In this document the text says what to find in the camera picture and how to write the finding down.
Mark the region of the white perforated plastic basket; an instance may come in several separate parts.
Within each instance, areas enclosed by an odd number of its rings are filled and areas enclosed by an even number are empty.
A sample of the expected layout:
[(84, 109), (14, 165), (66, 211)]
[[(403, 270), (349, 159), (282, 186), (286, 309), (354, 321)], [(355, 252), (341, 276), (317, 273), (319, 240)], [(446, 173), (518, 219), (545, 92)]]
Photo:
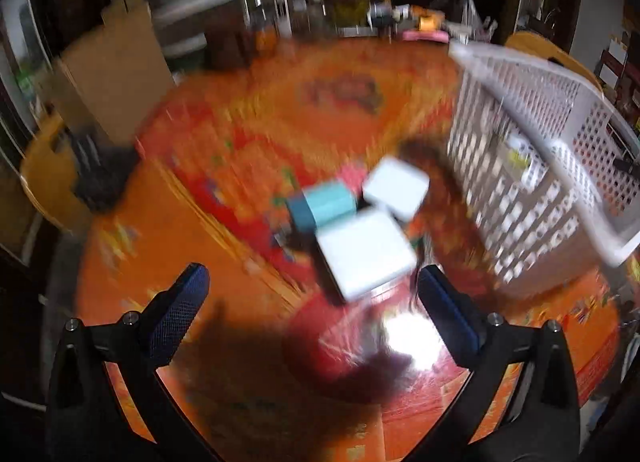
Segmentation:
[(567, 68), (454, 42), (460, 82), (448, 161), (498, 290), (528, 298), (626, 263), (639, 246), (639, 143)]

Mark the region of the wooden chair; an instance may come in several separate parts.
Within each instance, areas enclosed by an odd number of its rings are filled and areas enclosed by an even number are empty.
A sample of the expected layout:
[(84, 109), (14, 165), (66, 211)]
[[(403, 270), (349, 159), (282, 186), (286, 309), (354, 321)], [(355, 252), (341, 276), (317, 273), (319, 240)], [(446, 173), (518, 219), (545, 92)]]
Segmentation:
[(84, 234), (90, 226), (88, 207), (74, 194), (78, 178), (66, 125), (58, 113), (48, 116), (30, 141), (20, 178), (38, 213), (59, 230)]
[(586, 78), (600, 92), (603, 92), (597, 77), (586, 66), (583, 66), (582, 63), (576, 61), (568, 53), (556, 47), (549, 39), (536, 34), (536, 32), (526, 32), (526, 30), (514, 32), (504, 45), (507, 48), (562, 65), (567, 70)]

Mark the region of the wooden chair right back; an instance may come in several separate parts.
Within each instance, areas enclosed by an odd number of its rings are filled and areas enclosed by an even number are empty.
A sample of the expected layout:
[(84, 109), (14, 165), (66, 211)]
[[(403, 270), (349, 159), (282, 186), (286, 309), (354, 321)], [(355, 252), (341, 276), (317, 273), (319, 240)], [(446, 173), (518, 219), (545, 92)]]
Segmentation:
[(567, 70), (586, 78), (600, 92), (603, 92), (597, 77), (586, 66), (583, 66), (582, 63), (576, 61), (568, 53), (556, 47), (549, 39), (536, 34), (536, 32), (526, 32), (526, 30), (514, 32), (504, 45), (507, 48), (562, 65)]

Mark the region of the large white square box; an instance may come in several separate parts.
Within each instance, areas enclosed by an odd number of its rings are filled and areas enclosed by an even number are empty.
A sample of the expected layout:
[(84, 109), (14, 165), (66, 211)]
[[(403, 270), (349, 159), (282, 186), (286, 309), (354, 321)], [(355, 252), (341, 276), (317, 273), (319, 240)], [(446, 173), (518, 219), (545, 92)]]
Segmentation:
[(418, 263), (397, 221), (374, 207), (318, 229), (316, 241), (337, 291), (349, 303), (405, 277)]

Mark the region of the small white square box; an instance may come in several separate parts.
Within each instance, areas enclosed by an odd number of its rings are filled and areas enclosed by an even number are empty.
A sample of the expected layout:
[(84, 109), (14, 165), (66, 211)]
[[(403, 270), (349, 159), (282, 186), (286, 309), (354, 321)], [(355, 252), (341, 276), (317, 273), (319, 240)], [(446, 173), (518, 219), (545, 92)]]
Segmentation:
[(430, 183), (430, 177), (423, 170), (385, 155), (364, 180), (362, 197), (396, 219), (410, 222), (422, 206)]

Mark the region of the brown cardboard box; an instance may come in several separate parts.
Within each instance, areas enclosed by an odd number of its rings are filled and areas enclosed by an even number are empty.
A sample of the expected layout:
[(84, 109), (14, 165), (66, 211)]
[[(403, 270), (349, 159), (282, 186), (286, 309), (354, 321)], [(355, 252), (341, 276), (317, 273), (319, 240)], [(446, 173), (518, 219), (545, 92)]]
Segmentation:
[(174, 87), (142, 3), (82, 35), (53, 63), (52, 103), (72, 133), (127, 145)]

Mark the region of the red orange floral tablecloth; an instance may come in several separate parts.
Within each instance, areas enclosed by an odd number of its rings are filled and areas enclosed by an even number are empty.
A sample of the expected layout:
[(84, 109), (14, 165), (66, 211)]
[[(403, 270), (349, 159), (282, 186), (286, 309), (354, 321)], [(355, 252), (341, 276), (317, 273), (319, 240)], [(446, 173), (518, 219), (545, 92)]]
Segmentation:
[(605, 380), (618, 313), (597, 270), (526, 298), (498, 288), (446, 143), (443, 47), (287, 46), (196, 75), (152, 110), (141, 162), (94, 219), (76, 308), (142, 310), (190, 263), (208, 293), (158, 374), (228, 461), (398, 461), (468, 372), (413, 287), (424, 261), (507, 323), (565, 332), (578, 395)]

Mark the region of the pink paper pad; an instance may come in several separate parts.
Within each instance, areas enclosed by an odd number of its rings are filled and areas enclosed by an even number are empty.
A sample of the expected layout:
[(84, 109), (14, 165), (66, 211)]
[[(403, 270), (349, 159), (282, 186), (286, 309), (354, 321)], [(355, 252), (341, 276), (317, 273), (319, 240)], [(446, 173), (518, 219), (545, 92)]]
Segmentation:
[(450, 36), (448, 32), (443, 30), (431, 30), (431, 32), (422, 32), (422, 30), (406, 30), (401, 34), (402, 41), (427, 41), (435, 44), (449, 44)]

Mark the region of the teal power adapter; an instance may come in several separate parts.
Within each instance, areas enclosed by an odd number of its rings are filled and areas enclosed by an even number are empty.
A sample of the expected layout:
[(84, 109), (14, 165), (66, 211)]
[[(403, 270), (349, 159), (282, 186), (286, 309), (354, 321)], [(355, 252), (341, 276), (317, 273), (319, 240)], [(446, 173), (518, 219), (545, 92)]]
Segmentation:
[(335, 220), (355, 214), (357, 200), (341, 180), (304, 188), (286, 199), (292, 227), (299, 234), (311, 234)]

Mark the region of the wooden chair left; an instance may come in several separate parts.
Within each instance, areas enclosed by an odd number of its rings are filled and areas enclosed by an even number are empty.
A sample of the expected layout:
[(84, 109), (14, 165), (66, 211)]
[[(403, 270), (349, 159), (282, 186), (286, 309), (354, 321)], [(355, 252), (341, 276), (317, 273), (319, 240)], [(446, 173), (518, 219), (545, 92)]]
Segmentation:
[(59, 230), (84, 234), (90, 226), (88, 207), (74, 194), (78, 178), (66, 125), (58, 113), (48, 116), (30, 141), (20, 178), (38, 213)]

